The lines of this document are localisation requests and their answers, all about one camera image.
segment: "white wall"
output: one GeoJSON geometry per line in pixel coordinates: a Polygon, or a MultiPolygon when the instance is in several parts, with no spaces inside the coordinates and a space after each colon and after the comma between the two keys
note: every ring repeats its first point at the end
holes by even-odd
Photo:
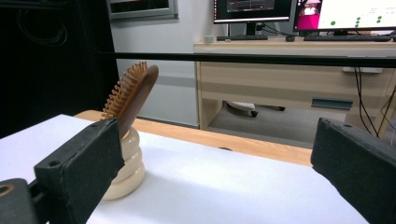
{"type": "MultiPolygon", "coordinates": [[[[193,44],[213,35],[211,0],[178,0],[178,20],[112,23],[116,52],[193,53],[193,44]]],[[[118,60],[119,73],[137,61],[118,60]]],[[[194,62],[148,61],[160,76],[139,116],[198,126],[194,62]]]]}

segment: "pink image on screen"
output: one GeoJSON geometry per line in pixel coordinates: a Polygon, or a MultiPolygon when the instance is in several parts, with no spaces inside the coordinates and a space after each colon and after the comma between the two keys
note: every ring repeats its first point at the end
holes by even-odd
{"type": "Polygon", "coordinates": [[[317,29],[319,17],[319,15],[300,16],[297,24],[298,29],[317,29]]]}

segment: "gray floor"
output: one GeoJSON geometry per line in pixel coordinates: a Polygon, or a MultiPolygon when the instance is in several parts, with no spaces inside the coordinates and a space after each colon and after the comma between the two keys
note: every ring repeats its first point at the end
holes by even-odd
{"type": "MultiPolygon", "coordinates": [[[[259,114],[253,118],[248,111],[235,109],[223,102],[221,111],[207,130],[312,149],[319,118],[344,121],[346,117],[344,113],[293,108],[279,111],[275,106],[255,106],[259,114]]],[[[384,140],[390,142],[392,136],[394,133],[389,127],[384,140]]]]}

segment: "black monitor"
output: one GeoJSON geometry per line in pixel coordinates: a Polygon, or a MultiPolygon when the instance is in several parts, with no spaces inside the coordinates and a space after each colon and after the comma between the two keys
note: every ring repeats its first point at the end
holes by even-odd
{"type": "Polygon", "coordinates": [[[396,0],[297,0],[294,32],[396,29],[396,0]]]}
{"type": "Polygon", "coordinates": [[[291,0],[214,0],[214,23],[246,23],[246,35],[256,22],[289,21],[291,0]]]}

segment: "caster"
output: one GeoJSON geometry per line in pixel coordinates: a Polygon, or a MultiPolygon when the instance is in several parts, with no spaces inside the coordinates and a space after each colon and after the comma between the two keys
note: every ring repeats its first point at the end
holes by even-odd
{"type": "Polygon", "coordinates": [[[250,111],[251,117],[256,118],[259,112],[257,111],[250,111]]]}

